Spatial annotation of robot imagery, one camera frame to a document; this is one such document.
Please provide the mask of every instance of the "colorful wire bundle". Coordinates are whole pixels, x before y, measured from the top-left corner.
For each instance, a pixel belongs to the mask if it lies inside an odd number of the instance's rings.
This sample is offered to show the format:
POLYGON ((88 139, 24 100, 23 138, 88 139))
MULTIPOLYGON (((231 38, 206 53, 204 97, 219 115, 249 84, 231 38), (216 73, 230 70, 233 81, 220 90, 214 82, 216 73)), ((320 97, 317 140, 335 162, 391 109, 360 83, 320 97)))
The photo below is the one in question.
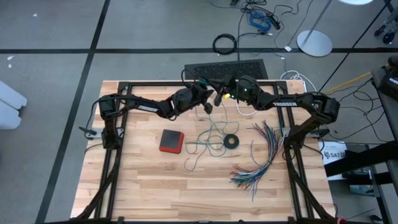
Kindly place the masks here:
POLYGON ((235 165, 234 168, 237 171, 233 171, 231 175, 231 181, 234 182, 238 187, 242 187, 243 189, 247 189, 250 187, 249 195, 252 195, 252 200, 254 199, 255 194, 257 193, 257 185, 260 181, 261 177, 267 172, 268 168, 272 165, 272 161, 275 159, 276 155, 279 152, 279 149, 283 148, 283 142, 286 136, 286 131, 284 130, 273 130, 270 128, 266 121, 262 122, 263 128, 261 128, 258 124, 253 124, 252 128, 248 128, 248 130, 254 131, 258 133, 260 136, 266 139, 268 144, 268 161, 260 165, 254 160, 252 145, 250 148, 250 153, 253 161, 259 166, 254 170, 246 170, 240 168, 240 166, 235 165))

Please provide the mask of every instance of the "white cable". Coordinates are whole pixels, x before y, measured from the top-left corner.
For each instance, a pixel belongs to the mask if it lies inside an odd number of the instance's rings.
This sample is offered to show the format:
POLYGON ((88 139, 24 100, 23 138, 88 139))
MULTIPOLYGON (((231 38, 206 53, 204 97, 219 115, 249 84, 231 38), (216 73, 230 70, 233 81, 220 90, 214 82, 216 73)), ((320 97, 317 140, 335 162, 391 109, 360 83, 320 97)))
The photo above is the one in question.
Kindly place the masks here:
POLYGON ((257 113, 257 111, 253 111, 252 113, 248 113, 248 114, 244 114, 239 110, 239 106, 238 106, 238 101, 235 100, 235 105, 236 105, 236 109, 238 110, 239 114, 243 115, 243 116, 252 116, 253 114, 257 113))
POLYGON ((306 81, 308 81, 308 82, 311 84, 311 86, 312 86, 312 88, 314 89, 314 91, 317 91, 317 89, 315 88, 315 85, 311 82, 311 80, 309 80, 305 75, 300 74, 298 71, 295 71, 295 70, 290 70, 290 71, 284 72, 284 73, 280 76, 280 79, 283 80, 283 79, 284 79, 284 75, 286 75, 286 74, 288 74, 288 73, 290 73, 290 72, 295 72, 295 73, 296 73, 294 76, 292 76, 292 77, 290 78, 291 80, 303 80, 303 78, 304 78, 304 79, 306 79, 306 81))

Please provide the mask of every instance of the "green wire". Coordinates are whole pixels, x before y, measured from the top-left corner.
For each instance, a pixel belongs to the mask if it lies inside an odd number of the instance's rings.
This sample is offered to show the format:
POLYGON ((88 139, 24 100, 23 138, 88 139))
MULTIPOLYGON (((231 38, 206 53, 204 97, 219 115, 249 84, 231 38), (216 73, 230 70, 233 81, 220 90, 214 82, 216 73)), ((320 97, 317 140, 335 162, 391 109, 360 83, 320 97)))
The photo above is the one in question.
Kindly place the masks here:
POLYGON ((207 120, 209 120, 209 122, 210 122, 210 128, 207 129, 206 131, 200 133, 200 134, 198 135, 198 137, 197 137, 197 141, 196 141, 196 142, 187 142, 187 143, 185 143, 185 150, 186 150, 186 152, 187 152, 188 154, 196 154, 197 151, 198 151, 198 146, 202 146, 202 145, 205 146, 205 149, 204 149, 204 150, 199 154, 199 156, 197 157, 197 159, 196 159, 196 161, 195 161, 195 163, 194 163, 192 169, 188 169, 188 168, 187 168, 187 161, 189 161, 190 158, 188 158, 188 159, 185 160, 185 162, 184 162, 184 168, 185 168, 186 170, 188 170, 188 171, 193 171, 193 170, 196 168, 197 164, 198 164, 199 158, 200 158, 207 150, 209 150, 210 155, 213 156, 213 157, 221 157, 221 156, 223 156, 223 155, 226 153, 226 148, 224 147, 223 143, 219 143, 219 142, 214 143, 214 142, 210 142, 210 140, 213 139, 213 138, 219 138, 219 139, 221 140, 221 142, 223 142, 223 141, 224 141, 224 138, 225 138, 225 136, 226 136, 227 134, 236 134, 236 133, 239 131, 239 122, 237 122, 237 121, 228 121, 228 116, 227 116, 226 108, 225 108, 225 106, 224 106, 224 104, 223 104, 222 102, 221 102, 221 105, 223 105, 223 108, 224 108, 224 114, 225 114, 225 120, 226 120, 226 121, 217 121, 217 122, 214 122, 214 121, 211 119, 210 115, 208 115, 208 118, 206 118, 206 117, 199 117, 199 116, 198 116, 197 108, 195 107, 195 115, 196 115, 196 117, 199 118, 199 119, 207 119, 207 120), (238 124, 238 125, 237 125, 237 128, 236 128, 236 131, 233 132, 233 133, 226 133, 224 130, 225 130, 225 128, 227 127, 227 125, 228 125, 228 124, 231 124, 231 123, 236 123, 236 124, 238 124), (217 124, 225 124, 225 125, 224 125, 223 128, 218 128, 218 127, 217 127, 217 124), (215 130, 215 131, 217 131, 219 134, 221 134, 222 137, 219 136, 219 135, 211 135, 212 132, 213 132, 213 130, 215 130), (208 137, 206 138, 205 141, 202 141, 200 138, 201 138, 204 134, 206 134, 206 133, 208 133, 208 137), (193 152, 190 152, 190 151, 187 149, 187 144, 194 144, 194 145, 196 145, 195 150, 194 150, 193 152), (213 147, 214 144, 221 144, 221 147, 213 147), (215 154, 213 154, 212 151, 211 151, 211 150, 214 150, 214 151, 222 151, 222 149, 224 149, 224 151, 223 151, 220 155, 215 155, 215 154))

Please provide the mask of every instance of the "red device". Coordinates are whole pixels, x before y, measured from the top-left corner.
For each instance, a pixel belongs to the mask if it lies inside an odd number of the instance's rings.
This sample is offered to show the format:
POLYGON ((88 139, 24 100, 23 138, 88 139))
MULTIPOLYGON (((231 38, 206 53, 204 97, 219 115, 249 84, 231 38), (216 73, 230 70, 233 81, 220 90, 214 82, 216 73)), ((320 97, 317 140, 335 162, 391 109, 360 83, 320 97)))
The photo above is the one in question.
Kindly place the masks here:
POLYGON ((179 154, 181 152, 184 133, 180 131, 163 130, 159 150, 179 154))

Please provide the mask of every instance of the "black stand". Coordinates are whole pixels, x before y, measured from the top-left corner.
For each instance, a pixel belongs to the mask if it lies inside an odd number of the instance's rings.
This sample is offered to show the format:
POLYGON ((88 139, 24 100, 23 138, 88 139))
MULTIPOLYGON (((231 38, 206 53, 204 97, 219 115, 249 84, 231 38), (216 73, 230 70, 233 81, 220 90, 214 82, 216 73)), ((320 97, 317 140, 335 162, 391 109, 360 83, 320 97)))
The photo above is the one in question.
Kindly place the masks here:
POLYGON ((350 184, 356 185, 373 185, 374 193, 379 204, 380 213, 383 222, 386 224, 392 223, 389 212, 387 212, 386 202, 383 200, 382 190, 380 185, 393 184, 398 195, 398 143, 396 141, 387 142, 369 149, 366 146, 365 151, 355 153, 349 152, 346 157, 335 162, 325 165, 326 175, 331 177, 333 175, 342 174, 351 170, 356 170, 362 167, 372 166, 372 176, 368 175, 349 175, 350 184), (376 173, 373 165, 385 162, 389 169, 388 172, 380 174, 376 173))

